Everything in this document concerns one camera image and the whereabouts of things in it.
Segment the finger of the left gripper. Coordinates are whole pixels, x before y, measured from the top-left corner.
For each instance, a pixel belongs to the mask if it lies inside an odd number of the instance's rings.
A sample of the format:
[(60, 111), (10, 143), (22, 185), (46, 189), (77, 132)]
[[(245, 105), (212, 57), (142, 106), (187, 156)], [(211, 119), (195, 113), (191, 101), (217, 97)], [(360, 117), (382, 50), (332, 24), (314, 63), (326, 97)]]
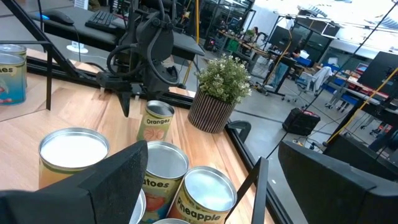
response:
[(132, 96), (132, 91), (117, 91), (116, 95), (120, 102), (122, 111), (125, 117), (129, 116), (129, 109), (130, 109), (130, 99)]

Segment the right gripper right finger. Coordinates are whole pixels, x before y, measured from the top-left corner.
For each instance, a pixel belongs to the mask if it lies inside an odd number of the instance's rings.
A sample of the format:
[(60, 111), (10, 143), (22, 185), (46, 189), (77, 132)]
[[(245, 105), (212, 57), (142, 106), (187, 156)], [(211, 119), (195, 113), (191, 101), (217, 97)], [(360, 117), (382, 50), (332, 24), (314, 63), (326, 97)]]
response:
[(397, 183), (289, 141), (278, 158), (308, 223), (397, 223)]

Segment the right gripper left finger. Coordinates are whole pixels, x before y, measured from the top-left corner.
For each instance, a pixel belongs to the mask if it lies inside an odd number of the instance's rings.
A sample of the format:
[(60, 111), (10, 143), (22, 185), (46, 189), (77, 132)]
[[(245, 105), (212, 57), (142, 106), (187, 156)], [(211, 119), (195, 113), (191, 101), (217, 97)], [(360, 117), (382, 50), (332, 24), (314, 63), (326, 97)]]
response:
[(35, 192), (1, 191), (1, 224), (129, 223), (147, 169), (138, 141), (77, 174)]

